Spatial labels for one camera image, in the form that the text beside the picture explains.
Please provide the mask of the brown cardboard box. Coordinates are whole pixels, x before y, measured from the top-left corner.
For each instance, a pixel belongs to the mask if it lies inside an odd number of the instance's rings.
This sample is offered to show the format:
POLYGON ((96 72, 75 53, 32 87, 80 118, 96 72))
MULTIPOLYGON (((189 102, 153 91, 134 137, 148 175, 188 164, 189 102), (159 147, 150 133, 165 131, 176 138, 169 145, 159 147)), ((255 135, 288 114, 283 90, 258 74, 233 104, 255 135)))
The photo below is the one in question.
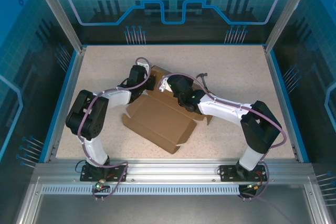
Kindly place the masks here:
POLYGON ((204 119, 209 124, 212 116, 186 111, 172 92, 161 92, 158 88, 140 95, 122 115, 125 127, 170 154, 187 142, 197 122, 204 119))

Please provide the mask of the small black hammer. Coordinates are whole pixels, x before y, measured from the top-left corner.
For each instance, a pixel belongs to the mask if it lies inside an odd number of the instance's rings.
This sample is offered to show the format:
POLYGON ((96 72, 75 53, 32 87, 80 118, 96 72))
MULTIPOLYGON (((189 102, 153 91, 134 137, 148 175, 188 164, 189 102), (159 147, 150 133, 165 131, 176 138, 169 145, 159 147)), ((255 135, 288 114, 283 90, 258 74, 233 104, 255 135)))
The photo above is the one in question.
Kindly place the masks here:
POLYGON ((202 84, 203 84, 203 87, 207 90, 208 87, 206 85, 206 81, 205 81, 205 78, 207 77, 207 73, 200 73, 196 76, 196 78, 200 78, 201 81, 202 81, 202 84))

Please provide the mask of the blue printed side panel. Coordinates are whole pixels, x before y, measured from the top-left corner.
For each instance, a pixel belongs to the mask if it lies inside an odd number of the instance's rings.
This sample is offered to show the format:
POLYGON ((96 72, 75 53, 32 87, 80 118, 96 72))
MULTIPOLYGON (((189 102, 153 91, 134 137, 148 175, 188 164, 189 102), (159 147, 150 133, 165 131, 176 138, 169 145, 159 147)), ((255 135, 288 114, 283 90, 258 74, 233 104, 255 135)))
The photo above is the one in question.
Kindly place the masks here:
POLYGON ((0 224, 13 224, 76 54, 46 0, 0 0, 0 224))
POLYGON ((336 224, 336 0, 300 0, 273 47, 302 157, 336 224))

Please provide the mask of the aluminium table side rail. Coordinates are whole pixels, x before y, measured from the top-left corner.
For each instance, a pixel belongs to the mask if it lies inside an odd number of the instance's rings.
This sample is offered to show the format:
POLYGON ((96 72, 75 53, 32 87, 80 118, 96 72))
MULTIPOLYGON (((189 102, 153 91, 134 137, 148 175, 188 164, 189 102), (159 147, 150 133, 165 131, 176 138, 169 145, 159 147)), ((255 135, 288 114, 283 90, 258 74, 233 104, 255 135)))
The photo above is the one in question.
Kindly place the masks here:
POLYGON ((74 51, 71 57, 71 61, 60 90, 47 136, 45 138, 44 146, 39 158, 39 163, 49 162, 54 145, 61 139, 85 52, 86 46, 84 46, 81 53, 74 51))
POLYGON ((264 51, 281 108, 282 116, 287 129, 288 140, 291 142, 291 145, 296 151, 295 154, 297 160, 301 163, 309 163, 310 160, 289 100, 289 95, 287 93, 275 54, 272 50, 270 52, 267 52, 264 49, 264 51))

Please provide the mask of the aluminium mounting rail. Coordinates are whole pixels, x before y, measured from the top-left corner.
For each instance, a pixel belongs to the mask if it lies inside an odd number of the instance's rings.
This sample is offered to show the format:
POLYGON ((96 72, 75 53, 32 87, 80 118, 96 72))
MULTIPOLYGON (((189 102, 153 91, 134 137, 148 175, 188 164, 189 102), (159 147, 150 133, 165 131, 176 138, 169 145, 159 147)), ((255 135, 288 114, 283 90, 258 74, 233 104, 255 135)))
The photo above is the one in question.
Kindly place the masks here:
MULTIPOLYGON (((235 165, 237 159, 129 159, 126 182, 128 184, 219 184, 217 169, 220 165, 235 165)), ((301 185, 315 183, 310 163, 290 159, 266 159, 270 185, 301 185)), ((56 159, 35 166, 31 183, 77 184, 75 159, 56 159)))

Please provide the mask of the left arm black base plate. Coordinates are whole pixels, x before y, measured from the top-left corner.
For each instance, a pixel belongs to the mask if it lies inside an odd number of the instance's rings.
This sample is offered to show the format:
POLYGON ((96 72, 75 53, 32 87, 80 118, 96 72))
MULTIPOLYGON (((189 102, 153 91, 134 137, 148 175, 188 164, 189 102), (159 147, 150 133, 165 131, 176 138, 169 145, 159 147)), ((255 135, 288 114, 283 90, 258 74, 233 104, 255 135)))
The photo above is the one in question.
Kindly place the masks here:
POLYGON ((121 181, 124 182, 126 180, 126 175, 122 175, 124 168, 125 165, 102 168, 85 164, 81 169, 79 179, 81 182, 98 182, 101 179, 105 179, 107 182, 117 182, 122 177, 121 181))

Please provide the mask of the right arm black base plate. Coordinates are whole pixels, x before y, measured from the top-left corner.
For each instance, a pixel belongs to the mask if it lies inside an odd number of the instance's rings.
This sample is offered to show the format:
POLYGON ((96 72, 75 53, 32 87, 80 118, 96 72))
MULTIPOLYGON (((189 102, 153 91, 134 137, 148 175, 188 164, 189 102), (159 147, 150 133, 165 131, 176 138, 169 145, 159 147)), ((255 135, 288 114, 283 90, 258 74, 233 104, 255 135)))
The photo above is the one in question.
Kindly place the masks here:
POLYGON ((221 182, 266 182, 267 172, 264 165, 257 165, 252 171, 247 171, 237 165, 221 165, 217 169, 221 182))

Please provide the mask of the aluminium frame post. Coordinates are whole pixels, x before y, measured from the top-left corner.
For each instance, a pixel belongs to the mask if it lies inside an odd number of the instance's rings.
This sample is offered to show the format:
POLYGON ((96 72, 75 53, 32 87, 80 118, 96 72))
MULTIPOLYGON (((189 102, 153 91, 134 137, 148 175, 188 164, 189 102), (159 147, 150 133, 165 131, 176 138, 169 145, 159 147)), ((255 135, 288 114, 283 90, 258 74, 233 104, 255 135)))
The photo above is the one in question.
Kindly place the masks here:
POLYGON ((83 50, 83 45, 80 42, 70 20, 68 19, 61 3, 59 0, 45 0, 51 9, 52 13, 54 14, 56 20, 60 24, 62 30, 64 31, 65 35, 67 36, 69 42, 71 43, 74 50, 81 54, 83 50))
POLYGON ((266 43, 264 46, 264 51, 266 54, 270 54, 273 49, 275 43, 279 39, 281 33, 283 32, 285 26, 287 25, 290 17, 294 13, 297 8, 299 2, 301 0, 288 0, 286 5, 284 6, 277 22, 275 23, 266 43))

